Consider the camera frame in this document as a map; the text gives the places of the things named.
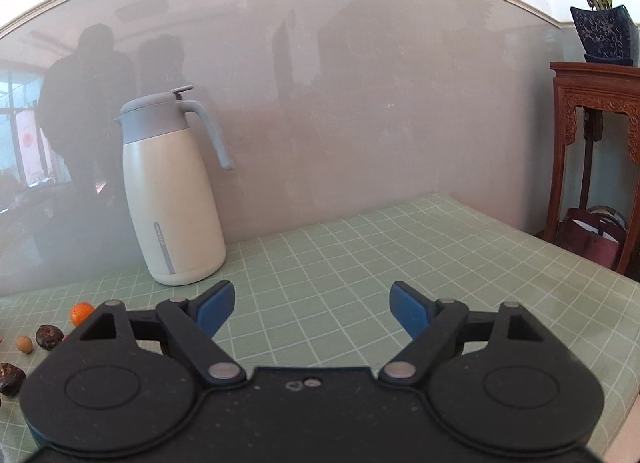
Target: wooden stand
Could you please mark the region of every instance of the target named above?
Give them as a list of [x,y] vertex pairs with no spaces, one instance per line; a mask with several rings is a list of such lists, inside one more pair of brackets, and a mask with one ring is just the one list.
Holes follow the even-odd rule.
[[[551,196],[546,214],[543,239],[554,242],[558,228],[564,178],[565,149],[575,141],[577,129],[575,108],[583,107],[585,155],[580,191],[580,208],[586,208],[591,182],[591,160],[593,142],[602,138],[602,112],[627,114],[628,154],[631,160],[640,163],[640,68],[614,64],[583,62],[552,62],[554,99],[556,103],[556,138],[554,143],[554,170],[551,179]],[[616,267],[625,273],[640,231],[640,179],[634,196],[633,210],[629,219],[626,242]]]

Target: potted plant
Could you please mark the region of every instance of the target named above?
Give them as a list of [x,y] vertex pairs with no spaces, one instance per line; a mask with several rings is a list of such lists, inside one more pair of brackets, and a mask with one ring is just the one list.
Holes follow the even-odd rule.
[[638,64],[638,28],[625,5],[613,0],[587,0],[591,10],[571,7],[587,62],[608,62],[624,66]]

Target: table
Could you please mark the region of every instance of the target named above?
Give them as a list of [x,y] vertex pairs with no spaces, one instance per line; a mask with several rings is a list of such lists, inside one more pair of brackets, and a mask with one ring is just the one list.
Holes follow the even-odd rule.
[[[389,287],[405,281],[430,299],[452,297],[476,311],[523,303],[602,383],[605,408],[589,443],[601,455],[638,395],[640,284],[449,196],[428,194],[228,245],[227,252],[219,271],[188,286],[163,286],[145,266],[131,266],[2,297],[0,361],[33,371],[48,353],[37,346],[20,353],[16,337],[33,338],[47,323],[69,333],[76,302],[120,299],[127,309],[148,309],[229,279],[236,308],[215,341],[247,371],[364,364],[377,371],[410,340],[388,308]],[[18,397],[2,397],[0,436],[4,463],[36,448]]]
[[[585,108],[586,155],[582,179],[580,205],[586,206],[591,177],[591,152],[593,141],[602,134],[602,111],[628,115],[628,155],[640,163],[640,68],[614,64],[586,62],[552,62],[555,100],[554,168],[551,179],[551,195],[546,214],[543,239],[552,243],[556,239],[564,157],[566,147],[574,143],[577,131],[575,108]],[[620,255],[616,271],[625,273],[640,231],[640,180],[634,196],[633,210],[629,219],[629,230]]]

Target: jug body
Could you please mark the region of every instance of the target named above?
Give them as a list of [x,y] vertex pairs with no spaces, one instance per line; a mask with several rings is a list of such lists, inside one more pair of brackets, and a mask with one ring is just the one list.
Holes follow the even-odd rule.
[[191,131],[125,144],[123,167],[129,213],[151,276],[178,286],[219,269],[225,242]]

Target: bag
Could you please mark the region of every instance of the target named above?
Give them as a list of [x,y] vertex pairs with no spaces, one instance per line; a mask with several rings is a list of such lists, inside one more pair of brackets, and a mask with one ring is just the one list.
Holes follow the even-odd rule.
[[605,268],[615,269],[626,232],[615,221],[589,210],[570,208],[560,223],[556,245]]

